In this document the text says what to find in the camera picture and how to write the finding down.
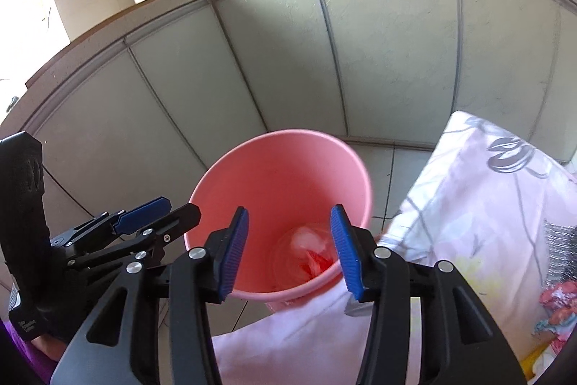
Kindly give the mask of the pink blue wrapper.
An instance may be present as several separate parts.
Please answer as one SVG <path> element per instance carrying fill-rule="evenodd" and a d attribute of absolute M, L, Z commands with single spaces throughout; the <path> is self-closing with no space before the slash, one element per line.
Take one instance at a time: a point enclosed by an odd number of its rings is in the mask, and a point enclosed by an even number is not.
<path fill-rule="evenodd" d="M 539 299 L 548 317 L 536 323 L 534 331 L 548 331 L 555 337 L 552 351 L 558 355 L 567 343 L 576 326 L 576 281 L 566 280 L 546 289 Z"/>

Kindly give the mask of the silver mesh scouring pad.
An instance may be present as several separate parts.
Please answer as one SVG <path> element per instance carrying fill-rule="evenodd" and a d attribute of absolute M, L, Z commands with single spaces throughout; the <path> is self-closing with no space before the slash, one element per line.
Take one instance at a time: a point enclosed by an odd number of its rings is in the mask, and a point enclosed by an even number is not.
<path fill-rule="evenodd" d="M 576 227 L 545 221 L 549 266 L 546 286 L 576 279 Z"/>

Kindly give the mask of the red white plastic bag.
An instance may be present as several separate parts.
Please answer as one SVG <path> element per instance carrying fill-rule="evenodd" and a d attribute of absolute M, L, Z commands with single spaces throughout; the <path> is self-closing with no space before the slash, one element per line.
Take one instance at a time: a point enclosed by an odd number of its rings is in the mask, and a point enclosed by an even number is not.
<path fill-rule="evenodd" d="M 290 253 L 298 276 L 306 280 L 320 276 L 338 259 L 330 233 L 319 226 L 297 228 L 290 238 Z"/>

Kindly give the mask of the grey kitchen cabinet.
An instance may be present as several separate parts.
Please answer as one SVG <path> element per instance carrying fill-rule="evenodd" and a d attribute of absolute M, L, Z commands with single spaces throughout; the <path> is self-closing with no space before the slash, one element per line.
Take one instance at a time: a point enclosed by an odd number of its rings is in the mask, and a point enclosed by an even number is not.
<path fill-rule="evenodd" d="M 181 205 L 252 137 L 322 131 L 366 162 L 378 232 L 457 110 L 574 160 L 576 0 L 149 0 L 44 65 L 1 133 L 42 142 L 62 232 Z"/>

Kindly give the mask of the floral white tablecloth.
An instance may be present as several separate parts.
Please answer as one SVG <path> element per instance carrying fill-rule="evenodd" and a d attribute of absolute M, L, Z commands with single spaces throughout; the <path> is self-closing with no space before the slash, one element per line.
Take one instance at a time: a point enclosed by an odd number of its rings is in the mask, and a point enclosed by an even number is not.
<path fill-rule="evenodd" d="M 556 355 L 539 299 L 545 221 L 576 226 L 576 169 L 477 116 L 455 112 L 379 245 L 409 262 L 451 262 L 514 351 L 523 384 L 576 380 L 576 326 Z M 226 384 L 354 384 L 373 308 L 338 284 L 214 341 Z"/>

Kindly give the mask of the pink plastic bucket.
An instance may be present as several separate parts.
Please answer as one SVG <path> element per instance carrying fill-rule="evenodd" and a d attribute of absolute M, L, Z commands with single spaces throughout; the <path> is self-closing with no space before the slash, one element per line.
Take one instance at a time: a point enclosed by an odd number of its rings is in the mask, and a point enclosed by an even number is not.
<path fill-rule="evenodd" d="M 314 279 L 298 276 L 290 253 L 297 228 L 319 226 L 331 235 L 331 209 L 340 204 L 353 225 L 368 228 L 373 188 L 362 159 L 322 132 L 288 129 L 253 138 L 217 160 L 195 187 L 199 226 L 185 233 L 187 248 L 229 225 L 237 208 L 250 214 L 233 296 L 278 312 L 302 305 L 341 278 L 338 259 Z"/>

